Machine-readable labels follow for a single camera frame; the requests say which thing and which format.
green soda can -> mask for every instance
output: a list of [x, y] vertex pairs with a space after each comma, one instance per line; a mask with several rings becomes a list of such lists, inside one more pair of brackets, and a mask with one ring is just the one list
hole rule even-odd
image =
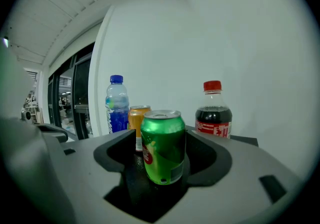
[[144, 166], [150, 180], [158, 185], [178, 181], [183, 173], [186, 124], [174, 110], [153, 110], [141, 124]]

cola bottle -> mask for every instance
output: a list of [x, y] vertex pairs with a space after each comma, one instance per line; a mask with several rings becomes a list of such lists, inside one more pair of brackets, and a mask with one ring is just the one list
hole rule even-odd
[[203, 83], [205, 99], [195, 113], [195, 129], [199, 132], [230, 138], [232, 113], [221, 96], [221, 82]]

window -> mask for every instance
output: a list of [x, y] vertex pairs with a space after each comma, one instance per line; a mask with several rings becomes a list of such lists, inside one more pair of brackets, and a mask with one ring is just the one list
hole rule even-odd
[[71, 139], [93, 137], [88, 102], [93, 48], [94, 43], [77, 52], [49, 78], [50, 123], [65, 129]]

water bottle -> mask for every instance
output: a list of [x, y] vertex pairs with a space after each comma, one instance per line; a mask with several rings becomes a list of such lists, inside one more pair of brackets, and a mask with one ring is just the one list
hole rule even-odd
[[112, 75], [111, 84], [106, 89], [105, 107], [110, 134], [128, 128], [129, 98], [123, 82], [122, 75]]

